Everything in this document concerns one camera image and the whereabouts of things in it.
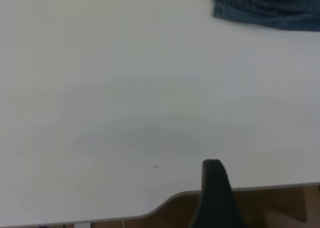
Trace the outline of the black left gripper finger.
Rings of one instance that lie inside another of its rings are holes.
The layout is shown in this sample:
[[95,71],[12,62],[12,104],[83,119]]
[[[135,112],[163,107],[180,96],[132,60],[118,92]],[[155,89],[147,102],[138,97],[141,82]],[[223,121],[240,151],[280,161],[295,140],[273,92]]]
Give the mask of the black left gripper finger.
[[201,193],[190,227],[246,227],[220,160],[205,160],[202,163]]

